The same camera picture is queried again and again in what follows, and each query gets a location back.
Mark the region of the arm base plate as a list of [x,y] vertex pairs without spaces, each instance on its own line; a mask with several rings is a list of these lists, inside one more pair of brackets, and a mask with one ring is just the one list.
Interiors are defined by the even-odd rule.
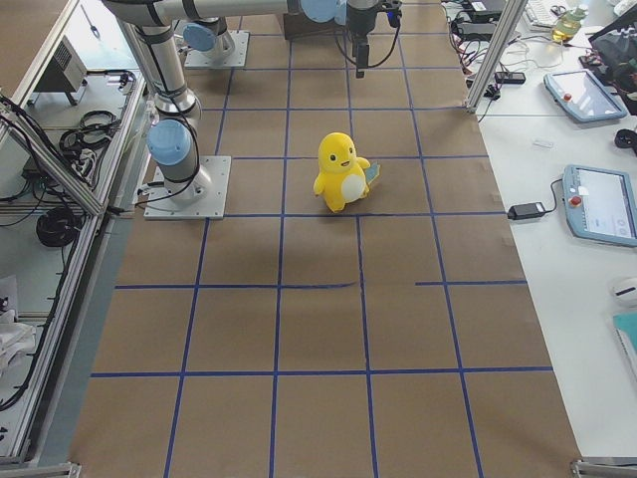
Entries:
[[244,30],[226,31],[220,35],[190,30],[183,34],[189,50],[185,68],[219,70],[241,68],[246,64],[250,33]]
[[227,189],[232,159],[226,155],[205,155],[200,159],[200,169],[193,182],[182,192],[176,183],[165,182],[158,166],[154,181],[162,185],[152,188],[148,202],[144,203],[143,216],[147,220],[191,220],[224,217]]

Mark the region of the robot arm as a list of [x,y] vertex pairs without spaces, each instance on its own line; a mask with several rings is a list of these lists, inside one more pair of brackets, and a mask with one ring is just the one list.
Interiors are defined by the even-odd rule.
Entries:
[[188,20],[199,24],[227,16],[256,16],[297,13],[298,1],[105,1],[123,31],[133,38],[128,45],[153,90],[154,105],[160,114],[151,135],[163,141],[168,151],[179,155],[174,164],[160,163],[164,187],[163,199],[180,200],[201,188],[202,175],[197,140],[200,111],[196,95],[188,88],[174,40],[173,23]]
[[[211,53],[217,45],[227,39],[227,24],[224,15],[203,16],[192,1],[186,1],[188,20],[183,37],[185,43],[196,51]],[[368,35],[374,30],[376,16],[383,9],[382,1],[289,1],[288,13],[298,13],[315,23],[328,23],[343,27],[351,42],[351,54],[343,48],[341,54],[355,65],[358,79],[364,77],[369,65]]]

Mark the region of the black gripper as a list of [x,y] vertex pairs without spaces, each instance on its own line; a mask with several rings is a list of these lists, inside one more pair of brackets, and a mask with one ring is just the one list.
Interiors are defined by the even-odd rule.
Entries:
[[355,77],[363,79],[362,68],[369,67],[369,44],[361,42],[374,29],[374,0],[347,0],[346,26],[350,33],[352,55],[355,63]]

